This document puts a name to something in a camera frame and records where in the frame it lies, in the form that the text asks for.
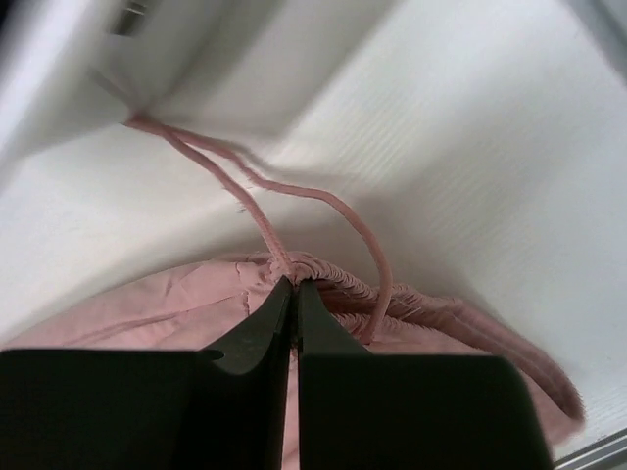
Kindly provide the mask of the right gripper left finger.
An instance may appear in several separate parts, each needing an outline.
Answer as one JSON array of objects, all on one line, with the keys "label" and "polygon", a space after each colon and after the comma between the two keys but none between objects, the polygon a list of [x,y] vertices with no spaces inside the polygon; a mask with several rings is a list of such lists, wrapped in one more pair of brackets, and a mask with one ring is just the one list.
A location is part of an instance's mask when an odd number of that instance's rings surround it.
[{"label": "right gripper left finger", "polygon": [[198,351],[1,355],[5,469],[277,469],[292,286]]}]

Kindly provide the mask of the pink trousers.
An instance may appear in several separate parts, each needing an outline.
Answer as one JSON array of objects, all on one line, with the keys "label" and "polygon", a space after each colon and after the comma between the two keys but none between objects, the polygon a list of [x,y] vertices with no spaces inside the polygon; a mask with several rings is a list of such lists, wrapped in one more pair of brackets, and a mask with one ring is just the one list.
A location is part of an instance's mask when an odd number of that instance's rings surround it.
[{"label": "pink trousers", "polygon": [[456,299],[433,298],[397,284],[376,238],[332,194],[252,175],[279,193],[324,201],[343,214],[368,246],[381,280],[370,286],[326,260],[289,252],[265,216],[255,221],[265,253],[178,266],[81,302],[11,339],[9,349],[198,350],[252,315],[282,275],[313,281],[332,317],[372,353],[500,355],[520,371],[550,446],[585,422],[582,399],[543,351],[489,315]]}]

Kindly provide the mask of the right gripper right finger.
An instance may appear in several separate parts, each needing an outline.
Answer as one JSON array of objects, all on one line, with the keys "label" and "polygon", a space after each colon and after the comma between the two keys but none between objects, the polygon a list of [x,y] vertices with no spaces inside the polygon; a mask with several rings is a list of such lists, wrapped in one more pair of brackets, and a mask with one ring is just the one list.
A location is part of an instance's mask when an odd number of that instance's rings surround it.
[{"label": "right gripper right finger", "polygon": [[369,352],[316,285],[297,295],[304,469],[549,469],[531,397],[491,355]]}]

